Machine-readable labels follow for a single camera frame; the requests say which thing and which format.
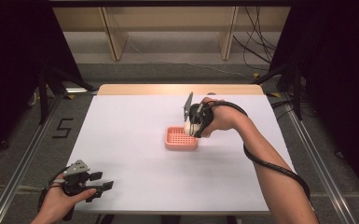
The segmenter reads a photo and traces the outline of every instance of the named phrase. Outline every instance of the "white sheet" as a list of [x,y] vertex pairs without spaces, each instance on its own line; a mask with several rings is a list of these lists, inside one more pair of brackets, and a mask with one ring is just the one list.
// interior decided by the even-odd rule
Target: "white sheet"
[[[204,96],[195,95],[193,104]],[[222,95],[242,107],[293,168],[264,95]],[[111,213],[224,214],[268,211],[253,164],[233,131],[202,138],[195,151],[164,146],[169,126],[182,126],[187,95],[94,96],[68,164],[81,159],[104,172],[111,190],[77,210]]]

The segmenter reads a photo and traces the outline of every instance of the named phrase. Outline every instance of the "soap dish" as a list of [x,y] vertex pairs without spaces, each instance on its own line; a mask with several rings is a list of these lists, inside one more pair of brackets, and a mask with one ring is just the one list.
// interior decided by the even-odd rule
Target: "soap dish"
[[194,150],[199,139],[185,134],[183,127],[169,127],[165,133],[165,147],[174,150]]

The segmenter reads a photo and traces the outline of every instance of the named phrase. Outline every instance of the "person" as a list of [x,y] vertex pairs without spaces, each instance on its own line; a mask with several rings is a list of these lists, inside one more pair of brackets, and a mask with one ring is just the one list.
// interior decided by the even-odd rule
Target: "person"
[[[216,100],[205,97],[202,103],[213,104],[213,101]],[[214,120],[202,131],[202,137],[210,137],[216,130],[234,129],[240,135],[248,151],[254,156],[291,170],[281,155],[246,115],[225,105],[213,106],[212,110]],[[294,179],[256,163],[254,165],[264,199],[276,223],[318,223],[303,188]],[[87,199],[94,192],[90,189],[76,196],[68,197],[60,188],[49,190],[42,209],[33,223],[53,223],[60,220],[72,206]]]
[[52,224],[60,221],[72,209],[75,204],[91,197],[97,189],[87,189],[75,196],[67,196],[60,183],[53,183],[48,190],[45,201],[32,224]]

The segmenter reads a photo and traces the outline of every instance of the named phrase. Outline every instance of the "table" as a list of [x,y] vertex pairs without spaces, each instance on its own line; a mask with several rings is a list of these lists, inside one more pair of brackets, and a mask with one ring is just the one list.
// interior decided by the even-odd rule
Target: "table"
[[194,151],[164,147],[166,128],[184,123],[182,106],[190,91],[193,103],[214,92],[244,108],[293,168],[267,96],[257,85],[102,85],[68,164],[81,159],[91,172],[104,172],[100,183],[115,184],[101,199],[80,203],[76,210],[149,215],[269,211],[235,131],[202,138]]

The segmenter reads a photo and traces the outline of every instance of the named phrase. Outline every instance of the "floor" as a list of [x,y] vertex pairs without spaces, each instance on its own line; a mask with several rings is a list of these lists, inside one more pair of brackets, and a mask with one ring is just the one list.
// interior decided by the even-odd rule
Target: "floor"
[[[265,33],[266,39],[275,45],[279,35]],[[83,78],[93,86],[104,83],[250,83],[255,76],[266,74],[265,69],[269,67],[248,50],[243,53],[236,41],[229,60],[223,61],[214,33],[130,33],[119,62],[112,61],[103,33],[65,33],[65,36]],[[235,36],[242,43],[248,39],[247,34]],[[248,48],[267,58],[264,49],[254,41],[249,42]],[[278,79],[274,77],[262,85],[272,104],[290,98],[292,93],[277,94]],[[50,96],[50,104],[55,105],[57,99]],[[1,223],[29,223],[35,216],[40,189],[66,165],[91,100],[90,92],[73,93],[71,98],[60,100],[53,107],[46,130],[38,125],[37,97],[35,104],[24,111],[7,139],[9,147],[0,149],[0,199],[8,183],[13,182],[12,176],[19,170],[19,164],[23,164],[22,159],[27,155],[29,158],[18,187],[14,188],[11,198],[8,197],[11,203]],[[345,160],[335,155],[338,149],[306,94],[302,96],[302,121],[297,120],[290,105],[278,106],[274,112],[293,164],[310,185],[320,222],[359,223],[359,180]],[[62,134],[56,129],[62,118],[74,120],[69,137],[54,138]],[[39,140],[34,139],[36,133],[41,133]],[[32,147],[35,153],[28,154]],[[75,213],[69,223],[96,223],[97,218],[96,214]],[[237,222],[273,223],[273,220],[269,214],[250,214],[237,216]],[[117,216],[115,223],[160,223],[160,216]],[[189,216],[183,217],[181,223],[226,223],[226,220]]]

